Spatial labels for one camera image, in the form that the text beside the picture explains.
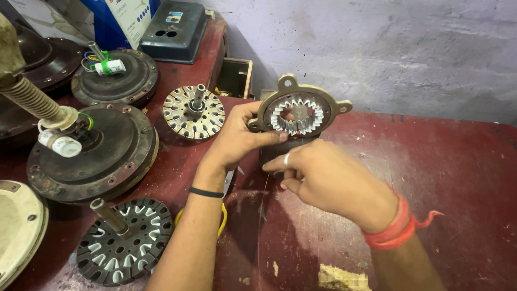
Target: silver ring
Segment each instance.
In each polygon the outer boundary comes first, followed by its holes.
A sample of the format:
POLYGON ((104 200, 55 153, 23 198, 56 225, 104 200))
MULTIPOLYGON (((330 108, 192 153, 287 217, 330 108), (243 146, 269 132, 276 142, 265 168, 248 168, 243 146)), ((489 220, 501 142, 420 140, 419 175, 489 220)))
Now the silver ring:
POLYGON ((288 162, 288 160, 289 160, 289 155, 290 155, 290 154, 291 154, 291 153, 286 153, 286 154, 285 154, 285 157, 284 157, 284 166, 285 166, 286 168, 288 168, 288 167, 289 167, 289 162, 288 162))

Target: green wire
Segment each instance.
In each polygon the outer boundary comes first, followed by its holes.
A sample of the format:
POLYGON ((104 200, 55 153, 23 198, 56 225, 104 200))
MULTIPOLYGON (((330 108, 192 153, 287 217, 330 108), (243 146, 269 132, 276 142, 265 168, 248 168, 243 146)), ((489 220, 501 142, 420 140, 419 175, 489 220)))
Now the green wire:
POLYGON ((91 130, 94 127, 94 119, 91 118, 90 115, 88 115, 86 113, 79 112, 79 114, 86 115, 86 118, 88 118, 88 120, 90 120, 90 126, 88 127, 88 130, 91 130))

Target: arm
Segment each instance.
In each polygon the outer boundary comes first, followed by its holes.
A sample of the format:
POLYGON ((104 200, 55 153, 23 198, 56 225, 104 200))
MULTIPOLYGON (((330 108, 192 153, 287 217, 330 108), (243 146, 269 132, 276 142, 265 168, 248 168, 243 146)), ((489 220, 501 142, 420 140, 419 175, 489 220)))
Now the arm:
MULTIPOLYGON (((318 139, 292 149, 287 166, 284 158, 263 169, 284 170, 280 186, 301 201, 346 217, 372 234, 395 217, 398 199, 391 189, 335 144, 318 139)), ((395 249, 372 250, 372 259, 381 290, 445 290, 415 234, 395 249)))
MULTIPOLYGON (((235 106, 201 160, 192 187, 222 192, 229 170, 253 149, 287 140, 284 132, 250 133, 246 124, 260 102, 235 106)), ((222 199, 190 193, 171 240, 149 279, 147 291, 212 290, 222 199)))

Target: workbench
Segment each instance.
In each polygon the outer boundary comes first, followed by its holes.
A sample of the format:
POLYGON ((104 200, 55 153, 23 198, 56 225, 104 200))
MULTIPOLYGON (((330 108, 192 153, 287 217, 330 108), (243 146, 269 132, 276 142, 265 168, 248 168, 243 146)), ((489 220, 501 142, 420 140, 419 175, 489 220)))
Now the workbench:
MULTIPOLYGON (((112 205, 146 197, 162 201, 173 215, 184 207, 196 167, 215 138, 191 142, 178 137, 167 128, 162 104, 180 86, 204 83, 213 89, 224 57, 225 25, 209 22, 193 65, 158 64, 160 85, 144 111, 158 131, 159 152, 148 174, 112 205)), ((234 105, 250 102, 221 101, 227 114, 234 105)), ((70 96, 60 103, 81 107, 70 96)), ((430 210, 445 214, 417 233, 449 290, 517 288, 515 127, 352 111, 339 115, 321 138, 342 147, 406 197, 419 219, 430 210)), ((2 156, 2 180, 28 184, 30 148, 2 156)), ((217 242, 214 290, 316 290, 320 264, 365 273, 370 288, 377 288, 370 249, 357 226, 282 190, 279 180, 261 170, 258 151, 239 166, 243 173, 235 171, 224 199, 228 221, 217 242)), ((148 276, 117 288, 84 279, 75 250, 94 214, 89 207, 48 204, 43 242, 8 290, 143 289, 148 276)))

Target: white capacitor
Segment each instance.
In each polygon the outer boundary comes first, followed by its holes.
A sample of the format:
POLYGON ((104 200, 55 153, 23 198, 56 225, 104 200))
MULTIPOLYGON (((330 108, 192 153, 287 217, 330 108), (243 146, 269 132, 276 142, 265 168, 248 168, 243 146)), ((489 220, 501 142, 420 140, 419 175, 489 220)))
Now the white capacitor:
MULTIPOLYGON (((124 66, 124 64, 122 63, 121 60, 109 61, 109 62, 106 63, 106 65, 108 66, 108 69, 110 70, 110 72, 112 74, 118 74, 118 73, 126 71, 126 67, 124 66)), ((96 63, 95 64, 95 70, 101 76, 106 75, 106 72, 102 69, 102 64, 101 63, 96 63)))
POLYGON ((59 133, 53 129, 45 129, 38 136, 39 142, 45 147, 53 150, 63 157, 77 156, 83 149, 80 142, 68 136, 57 137, 59 133), (54 142, 49 146, 48 142, 51 138, 55 138, 54 142))

